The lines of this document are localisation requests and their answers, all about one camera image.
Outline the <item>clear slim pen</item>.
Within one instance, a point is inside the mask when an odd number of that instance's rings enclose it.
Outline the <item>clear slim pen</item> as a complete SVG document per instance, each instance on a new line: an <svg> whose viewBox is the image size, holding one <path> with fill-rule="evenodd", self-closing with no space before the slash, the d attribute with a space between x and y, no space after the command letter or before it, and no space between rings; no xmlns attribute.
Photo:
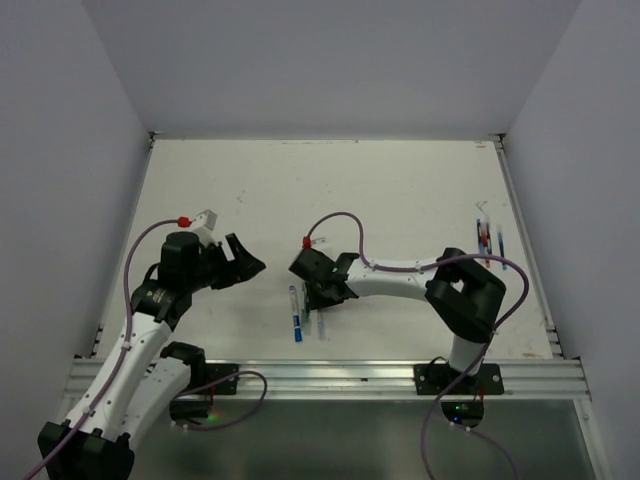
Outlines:
<svg viewBox="0 0 640 480"><path fill-rule="evenodd" d="M321 310L316 311L316 325L317 325L317 333L318 339L320 341L326 340L326 327L324 322L324 315Z"/></svg>

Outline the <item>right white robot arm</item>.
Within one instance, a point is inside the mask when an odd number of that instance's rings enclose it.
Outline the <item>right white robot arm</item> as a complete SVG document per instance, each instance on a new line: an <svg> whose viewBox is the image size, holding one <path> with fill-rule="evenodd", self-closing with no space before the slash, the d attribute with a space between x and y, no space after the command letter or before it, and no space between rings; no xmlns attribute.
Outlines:
<svg viewBox="0 0 640 480"><path fill-rule="evenodd" d="M384 266L367 262L358 253L342 253L333 260L305 247L289 271L305 283L312 310L371 296L428 303L453 334L445 369L447 384L464 393L480 382L506 285L464 251L449 247L432 262Z"/></svg>

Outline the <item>clear grey pen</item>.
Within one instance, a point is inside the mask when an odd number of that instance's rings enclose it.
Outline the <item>clear grey pen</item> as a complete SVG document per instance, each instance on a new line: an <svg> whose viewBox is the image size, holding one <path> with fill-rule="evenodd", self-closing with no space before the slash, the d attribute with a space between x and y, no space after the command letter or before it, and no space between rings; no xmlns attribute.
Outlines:
<svg viewBox="0 0 640 480"><path fill-rule="evenodd" d="M312 333L311 319L310 319L310 306L309 296L307 292L306 283L301 285L301 304L302 304L302 329L305 336Z"/></svg>

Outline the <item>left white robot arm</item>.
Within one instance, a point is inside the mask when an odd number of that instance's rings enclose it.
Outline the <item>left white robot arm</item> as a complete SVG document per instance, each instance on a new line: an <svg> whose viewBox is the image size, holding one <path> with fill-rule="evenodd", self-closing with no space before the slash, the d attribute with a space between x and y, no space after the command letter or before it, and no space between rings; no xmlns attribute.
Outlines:
<svg viewBox="0 0 640 480"><path fill-rule="evenodd" d="M92 384L62 422L46 423L38 436L49 478L126 479L142 437L174 399L234 393L243 374L238 365L211 373L203 349L169 339L196 292L265 270L235 235L226 241L231 258L204 233L166 237L159 262L125 293L123 330Z"/></svg>

